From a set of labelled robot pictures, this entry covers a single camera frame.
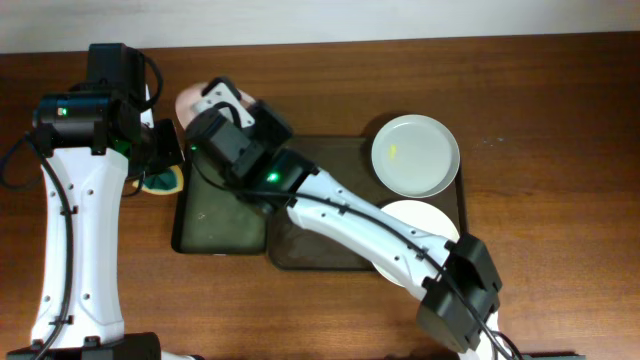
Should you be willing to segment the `pink plate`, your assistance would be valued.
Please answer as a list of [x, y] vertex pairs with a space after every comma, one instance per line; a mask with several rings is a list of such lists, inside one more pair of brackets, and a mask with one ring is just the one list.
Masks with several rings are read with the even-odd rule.
[[197, 115], [195, 115], [191, 106], [196, 102], [199, 98], [201, 90], [205, 87], [205, 83], [195, 84], [184, 91], [182, 91], [175, 102], [175, 110], [178, 121], [184, 130], [187, 129], [188, 125], [195, 119]]

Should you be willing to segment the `green and yellow sponge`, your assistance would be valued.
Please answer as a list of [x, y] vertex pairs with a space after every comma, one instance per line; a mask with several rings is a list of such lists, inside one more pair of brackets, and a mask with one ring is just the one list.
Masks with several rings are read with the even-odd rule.
[[184, 175], [181, 168], [174, 165], [157, 174], [141, 175], [132, 185], [135, 190], [130, 193], [130, 196], [141, 192], [155, 196], [172, 195], [184, 189]]

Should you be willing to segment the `cream white plate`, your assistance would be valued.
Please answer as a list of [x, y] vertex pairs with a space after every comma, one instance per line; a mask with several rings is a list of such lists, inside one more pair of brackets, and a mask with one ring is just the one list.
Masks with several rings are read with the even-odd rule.
[[376, 213], [366, 236], [370, 260], [386, 277], [418, 297], [426, 292], [425, 279], [436, 280], [449, 251], [445, 246], [459, 238], [444, 212], [424, 202], [401, 200]]

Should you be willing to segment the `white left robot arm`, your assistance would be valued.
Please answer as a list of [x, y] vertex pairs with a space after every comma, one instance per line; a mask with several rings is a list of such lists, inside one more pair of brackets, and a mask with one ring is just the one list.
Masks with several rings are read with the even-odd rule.
[[164, 359], [152, 332], [124, 329], [117, 281], [125, 183], [172, 170], [184, 156], [174, 123], [155, 120], [156, 64], [122, 43], [93, 44], [86, 78], [44, 96], [24, 142], [47, 195], [42, 294], [27, 347], [13, 359]]

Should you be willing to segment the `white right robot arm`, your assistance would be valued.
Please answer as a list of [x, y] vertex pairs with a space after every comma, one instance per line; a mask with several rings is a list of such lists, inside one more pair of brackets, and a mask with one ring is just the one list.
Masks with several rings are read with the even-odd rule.
[[381, 267], [420, 305], [424, 331], [462, 359], [520, 359], [497, 327], [502, 281], [485, 243], [456, 240], [409, 225], [365, 201], [329, 172], [286, 147], [293, 131], [264, 101], [228, 78], [195, 84], [175, 109], [192, 149], [218, 168], [218, 189], [328, 237]]

